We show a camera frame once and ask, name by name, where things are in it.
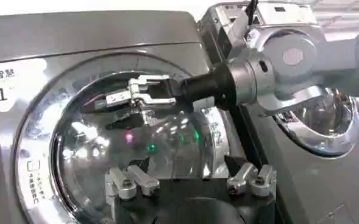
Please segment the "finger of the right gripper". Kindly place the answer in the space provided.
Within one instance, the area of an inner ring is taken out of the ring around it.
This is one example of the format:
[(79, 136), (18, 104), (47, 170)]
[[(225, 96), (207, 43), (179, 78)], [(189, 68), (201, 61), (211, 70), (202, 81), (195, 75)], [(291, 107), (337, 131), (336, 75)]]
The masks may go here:
[(141, 74), (128, 81), (128, 89), (131, 93), (142, 93), (148, 90), (150, 86), (159, 85), (170, 79), (168, 74), (148, 75)]
[(110, 93), (105, 96), (105, 105), (108, 108), (142, 107), (153, 108), (172, 106), (176, 103), (174, 97), (152, 98), (148, 93), (133, 93), (130, 90)]

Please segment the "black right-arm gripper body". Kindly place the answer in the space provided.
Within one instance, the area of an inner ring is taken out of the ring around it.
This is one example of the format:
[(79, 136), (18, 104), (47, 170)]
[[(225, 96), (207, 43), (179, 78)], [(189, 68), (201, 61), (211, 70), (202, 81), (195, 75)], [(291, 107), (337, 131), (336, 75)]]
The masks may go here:
[(218, 64), (208, 73), (187, 77), (180, 81), (168, 79), (149, 87), (153, 98), (176, 100), (171, 107), (176, 110), (200, 110), (197, 101), (205, 102), (212, 98), (213, 107), (228, 110), (236, 105), (235, 82), (228, 66)]

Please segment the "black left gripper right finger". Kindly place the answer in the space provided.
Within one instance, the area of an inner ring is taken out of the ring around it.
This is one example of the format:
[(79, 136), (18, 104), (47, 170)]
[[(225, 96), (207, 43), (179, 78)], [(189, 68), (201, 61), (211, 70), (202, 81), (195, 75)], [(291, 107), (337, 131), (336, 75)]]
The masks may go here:
[(269, 164), (258, 169), (250, 161), (237, 156), (224, 156), (229, 171), (226, 181), (230, 195), (250, 193), (256, 197), (268, 197), (275, 194), (276, 170)]

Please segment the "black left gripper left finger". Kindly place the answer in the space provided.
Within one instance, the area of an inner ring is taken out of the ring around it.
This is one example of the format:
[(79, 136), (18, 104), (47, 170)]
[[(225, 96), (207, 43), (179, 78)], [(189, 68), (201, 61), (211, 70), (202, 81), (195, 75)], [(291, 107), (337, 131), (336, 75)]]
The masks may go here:
[(122, 200), (131, 200), (137, 194), (137, 187), (141, 194), (153, 197), (160, 189), (160, 181), (150, 177), (137, 165), (128, 166), (125, 171), (119, 167), (112, 167), (105, 174), (105, 196), (119, 197)]

